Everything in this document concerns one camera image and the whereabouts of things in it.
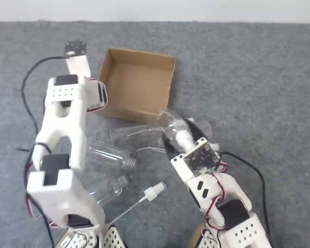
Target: wire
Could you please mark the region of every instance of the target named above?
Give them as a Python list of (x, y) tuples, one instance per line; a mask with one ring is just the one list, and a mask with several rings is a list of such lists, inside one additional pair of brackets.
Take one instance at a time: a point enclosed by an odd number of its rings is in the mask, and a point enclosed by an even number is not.
[(28, 199), (30, 199), (31, 203), (32, 203), (33, 205), (35, 205), (35, 207), (38, 209), (38, 211), (39, 211), (40, 214), (42, 215), (43, 221), (45, 222), (45, 226), (46, 226), (46, 229), (47, 229), (47, 232), (48, 232), (48, 236), (50, 237), (50, 240), (51, 240), (52, 248), (55, 248), (55, 243), (54, 243), (52, 231), (51, 231), (51, 228), (50, 228), (50, 225), (49, 225), (49, 223), (48, 223), (48, 220), (47, 220), (47, 217), (46, 217), (45, 213), (43, 212), (43, 210), (41, 209), (41, 207), (38, 205), (38, 203), (37, 203), (28, 193), (25, 193), (25, 194), (26, 194), (26, 197), (27, 197)]
[(36, 132), (36, 135), (38, 134), (39, 132), (39, 129), (38, 129), (38, 125), (37, 125), (37, 121), (35, 119), (35, 117), (33, 116), (29, 106), (27, 105), (27, 102), (26, 102), (26, 98), (25, 98), (25, 93), (24, 93), (24, 89), (25, 89), (25, 84), (26, 84), (26, 80), (29, 78), (30, 74), (33, 72), (34, 69), (36, 69), (41, 63), (45, 62), (45, 61), (48, 61), (48, 60), (53, 60), (53, 59), (63, 59), (65, 57), (62, 57), (62, 56), (53, 56), (53, 57), (48, 57), (48, 58), (43, 58), (41, 60), (39, 60), (37, 63), (35, 63), (34, 66), (32, 66), (32, 68), (27, 72), (27, 74), (25, 75), (24, 79), (23, 79), (23, 82), (22, 82), (22, 87), (21, 87), (21, 92), (22, 92), (22, 101), (23, 101), (23, 104), (24, 104), (24, 107), (29, 115), (29, 117), (31, 118), (32, 122), (33, 122), (33, 126), (35, 128), (35, 132)]
[[(209, 235), (205, 236), (205, 231), (208, 231), (208, 232), (209, 232)], [(210, 229), (209, 229), (208, 227), (202, 228), (202, 230), (201, 230), (201, 236), (202, 236), (203, 238), (205, 238), (205, 239), (210, 239), (210, 240), (214, 241), (216, 244), (218, 244), (217, 241), (216, 241), (214, 238), (211, 238), (211, 237), (210, 237), (210, 235), (212, 236), (212, 233), (211, 233), (211, 231), (210, 231)]]
[(222, 243), (221, 243), (221, 241), (219, 239), (219, 232), (220, 232), (220, 230), (218, 230), (218, 232), (217, 232), (217, 240), (218, 240), (218, 243), (219, 243), (219, 248), (222, 248)]
[(262, 173), (259, 171), (259, 169), (257, 169), (254, 165), (252, 165), (251, 163), (249, 163), (248, 161), (246, 161), (245, 159), (231, 153), (228, 151), (223, 151), (220, 152), (220, 155), (229, 155), (237, 160), (239, 160), (240, 162), (246, 164), (247, 166), (249, 166), (251, 169), (253, 169), (260, 177), (260, 180), (262, 182), (262, 201), (263, 201), (263, 213), (264, 213), (264, 219), (265, 219), (265, 226), (266, 226), (266, 230), (267, 230), (267, 234), (269, 236), (269, 240), (271, 243), (271, 233), (270, 233), (270, 225), (269, 225), (269, 218), (268, 218), (268, 211), (267, 211), (267, 203), (266, 203), (266, 191), (265, 191), (265, 180), (264, 177), (262, 175)]
[(212, 176), (217, 180), (217, 184), (219, 185), (219, 187), (220, 187), (221, 190), (222, 190), (223, 195), (222, 195), (222, 197), (221, 197), (220, 200), (219, 200), (219, 202), (221, 203), (221, 202), (224, 201), (225, 198), (226, 198), (226, 191), (225, 191), (224, 186), (223, 186), (222, 183), (218, 180), (218, 178), (215, 176), (214, 173), (212, 173)]
[(208, 214), (210, 213), (211, 209), (212, 209), (213, 206), (219, 201), (220, 198), (221, 198), (220, 196), (216, 196), (215, 199), (212, 200), (212, 203), (210, 204), (210, 206), (209, 206), (207, 212), (204, 214), (204, 217), (205, 217), (206, 219), (210, 219), (210, 216), (209, 216)]

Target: perforated metal plate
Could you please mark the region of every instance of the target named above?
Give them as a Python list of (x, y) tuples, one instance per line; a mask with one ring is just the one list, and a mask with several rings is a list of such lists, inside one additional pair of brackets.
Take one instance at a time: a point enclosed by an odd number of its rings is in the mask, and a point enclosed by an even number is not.
[(115, 226), (109, 228), (103, 241), (103, 248), (125, 248), (125, 245)]

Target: transparent bottle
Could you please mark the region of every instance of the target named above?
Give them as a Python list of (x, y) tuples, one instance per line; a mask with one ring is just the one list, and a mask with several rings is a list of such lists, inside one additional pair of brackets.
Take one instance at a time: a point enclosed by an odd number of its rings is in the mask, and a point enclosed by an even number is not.
[(107, 174), (92, 173), (92, 175), (88, 176), (85, 188), (96, 199), (98, 205), (103, 207), (117, 198), (127, 184), (128, 181), (125, 176), (117, 179)]
[(174, 111), (163, 108), (160, 110), (158, 124), (163, 128), (163, 133), (171, 141), (188, 152), (194, 149), (195, 144), (187, 122)]
[(130, 154), (108, 142), (93, 141), (88, 148), (89, 152), (95, 154), (99, 162), (118, 166), (124, 169), (132, 169), (136, 165), (136, 159)]

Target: gray carpet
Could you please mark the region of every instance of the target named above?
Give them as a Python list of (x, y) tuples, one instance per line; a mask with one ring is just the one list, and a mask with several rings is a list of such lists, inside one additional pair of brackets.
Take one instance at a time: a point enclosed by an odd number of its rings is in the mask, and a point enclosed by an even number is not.
[[(62, 55), (68, 40), (84, 39), (93, 76), (108, 47), (177, 56), (170, 106), (210, 119), (224, 150), (253, 162), (267, 182), (275, 247), (310, 247), (310, 25), (206, 23), (0, 23), (0, 247), (49, 247), (42, 220), (29, 218), (22, 182), (35, 135), (21, 101), (21, 82), (39, 59)], [(27, 100), (41, 124), (48, 79), (67, 73), (63, 61), (39, 67)], [(126, 122), (88, 116), (87, 135)], [(132, 247), (186, 247), (203, 220), (166, 157), (144, 152), (123, 194), (106, 207), (112, 219), (164, 180), (168, 190), (117, 223)], [(230, 158), (233, 175), (263, 220), (257, 174)], [(62, 232), (53, 231), (58, 241)]]

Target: red wire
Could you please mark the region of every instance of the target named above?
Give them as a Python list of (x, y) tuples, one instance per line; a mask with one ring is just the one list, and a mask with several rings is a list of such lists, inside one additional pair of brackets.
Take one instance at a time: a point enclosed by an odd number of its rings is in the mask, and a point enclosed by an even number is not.
[(222, 197), (221, 197), (221, 199), (220, 199), (220, 202), (222, 202), (222, 201), (225, 200), (225, 198), (226, 198), (226, 191), (225, 191), (225, 189), (224, 189), (224, 186), (223, 186), (222, 183), (218, 180), (218, 178), (214, 175), (214, 173), (212, 173), (212, 176), (217, 180), (217, 184), (218, 184), (219, 187), (221, 187), (221, 189), (222, 189), (223, 194), (222, 194)]
[(204, 214), (204, 217), (206, 219), (210, 219), (210, 216), (208, 215), (211, 211), (211, 209), (213, 208), (213, 206), (218, 202), (218, 200), (220, 199), (221, 197), (220, 196), (216, 196), (216, 198), (212, 201), (212, 203), (210, 204), (207, 212)]
[[(220, 173), (225, 173), (228, 169), (228, 165), (227, 163), (224, 163), (224, 162), (221, 162), (220, 165), (224, 166), (224, 169), (220, 171)], [(222, 196), (216, 196), (216, 198), (212, 201), (212, 203), (210, 204), (207, 212), (204, 214), (204, 217), (206, 218), (206, 222), (208, 224), (208, 226), (210, 226), (211, 228), (215, 229), (215, 230), (224, 230), (225, 227), (217, 227), (217, 226), (214, 226), (214, 225), (211, 225), (209, 223), (210, 221), (210, 216), (208, 215), (211, 211), (211, 209), (213, 208), (213, 206), (215, 206), (218, 202), (222, 202), (223, 200), (225, 200), (226, 198), (226, 191), (225, 191), (225, 188), (224, 186), (222, 185), (222, 183), (218, 180), (218, 178), (214, 175), (214, 173), (210, 173), (216, 180), (217, 180), (217, 184), (219, 185), (219, 187), (221, 188), (222, 190)]]

